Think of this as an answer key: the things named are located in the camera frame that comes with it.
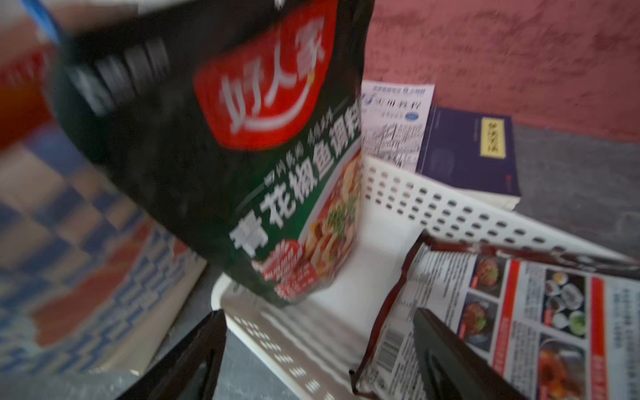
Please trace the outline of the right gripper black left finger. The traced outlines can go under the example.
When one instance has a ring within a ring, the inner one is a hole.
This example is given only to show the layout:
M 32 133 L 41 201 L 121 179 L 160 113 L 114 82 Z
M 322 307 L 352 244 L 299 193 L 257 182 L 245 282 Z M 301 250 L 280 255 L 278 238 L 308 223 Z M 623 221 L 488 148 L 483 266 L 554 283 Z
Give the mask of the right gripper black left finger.
M 121 399 L 211 399 L 215 393 L 227 339 L 223 310 L 211 312 Z

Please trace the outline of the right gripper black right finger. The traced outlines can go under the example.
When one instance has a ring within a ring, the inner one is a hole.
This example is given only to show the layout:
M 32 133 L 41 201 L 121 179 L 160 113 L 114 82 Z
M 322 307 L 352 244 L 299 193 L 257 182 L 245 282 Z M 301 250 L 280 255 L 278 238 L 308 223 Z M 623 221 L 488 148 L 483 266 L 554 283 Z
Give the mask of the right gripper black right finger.
M 426 308 L 413 317 L 414 344 L 428 399 L 523 399 Z

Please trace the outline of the dark red condiment packet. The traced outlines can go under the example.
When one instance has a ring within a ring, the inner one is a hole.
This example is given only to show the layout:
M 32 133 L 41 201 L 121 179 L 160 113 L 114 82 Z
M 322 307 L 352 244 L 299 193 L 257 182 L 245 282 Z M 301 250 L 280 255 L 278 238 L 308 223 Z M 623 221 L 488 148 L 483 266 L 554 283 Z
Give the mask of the dark red condiment packet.
M 639 396 L 639 265 L 421 233 L 374 322 L 353 393 L 428 399 L 413 317 L 426 308 L 523 399 Z

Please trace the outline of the white perforated plastic basket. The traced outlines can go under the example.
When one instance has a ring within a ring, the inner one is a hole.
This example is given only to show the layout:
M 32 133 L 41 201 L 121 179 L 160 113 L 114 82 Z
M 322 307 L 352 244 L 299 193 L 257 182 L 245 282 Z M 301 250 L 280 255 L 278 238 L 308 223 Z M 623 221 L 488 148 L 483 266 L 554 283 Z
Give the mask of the white perforated plastic basket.
M 364 157 L 358 237 L 330 286 L 278 308 L 222 275 L 212 308 L 225 312 L 228 329 L 299 398 L 350 399 L 349 371 L 360 363 L 378 311 L 423 230 L 460 243 L 619 258 L 596 243 Z

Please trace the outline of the blue checkered paper bag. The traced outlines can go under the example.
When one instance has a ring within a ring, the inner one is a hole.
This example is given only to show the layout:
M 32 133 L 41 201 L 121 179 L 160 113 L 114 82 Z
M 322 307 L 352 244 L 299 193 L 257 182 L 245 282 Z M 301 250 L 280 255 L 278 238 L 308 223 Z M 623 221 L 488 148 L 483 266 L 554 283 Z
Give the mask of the blue checkered paper bag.
M 1 4 L 1 373 L 143 373 L 205 262 L 109 183 L 51 115 L 55 50 Z

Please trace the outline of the black green condiment packet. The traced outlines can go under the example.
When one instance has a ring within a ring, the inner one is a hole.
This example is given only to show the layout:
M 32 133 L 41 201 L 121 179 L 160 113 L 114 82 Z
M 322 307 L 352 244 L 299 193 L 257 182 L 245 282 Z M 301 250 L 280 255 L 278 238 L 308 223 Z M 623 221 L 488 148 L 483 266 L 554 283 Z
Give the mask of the black green condiment packet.
M 71 33 L 49 101 L 78 150 L 278 306 L 355 242 L 371 1 L 184 1 Z

